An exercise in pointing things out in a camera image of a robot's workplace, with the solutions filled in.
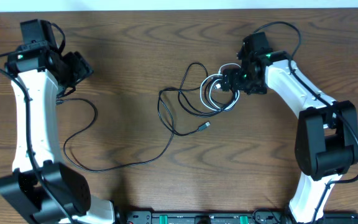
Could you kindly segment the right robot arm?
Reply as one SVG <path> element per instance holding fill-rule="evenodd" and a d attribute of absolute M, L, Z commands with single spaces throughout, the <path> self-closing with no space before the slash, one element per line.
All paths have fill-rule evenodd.
<path fill-rule="evenodd" d="M 358 223 L 358 215 L 323 212 L 329 194 L 358 164 L 356 107 L 336 101 L 312 84 L 285 51 L 274 51 L 264 32 L 244 38 L 237 54 L 241 64 L 223 70 L 224 91 L 248 95 L 276 92 L 298 119 L 295 157 L 301 176 L 282 223 Z"/>

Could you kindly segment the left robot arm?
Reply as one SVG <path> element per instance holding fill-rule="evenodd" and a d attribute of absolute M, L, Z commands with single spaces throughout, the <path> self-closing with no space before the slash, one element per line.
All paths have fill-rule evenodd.
<path fill-rule="evenodd" d="M 91 195 L 84 176 L 65 165 L 59 145 L 57 100 L 74 92 L 93 69 L 78 52 L 63 51 L 56 25 L 21 23 L 24 43 L 5 69 L 16 97 L 17 146 L 1 196 L 28 223 L 115 223 L 114 205 Z"/>

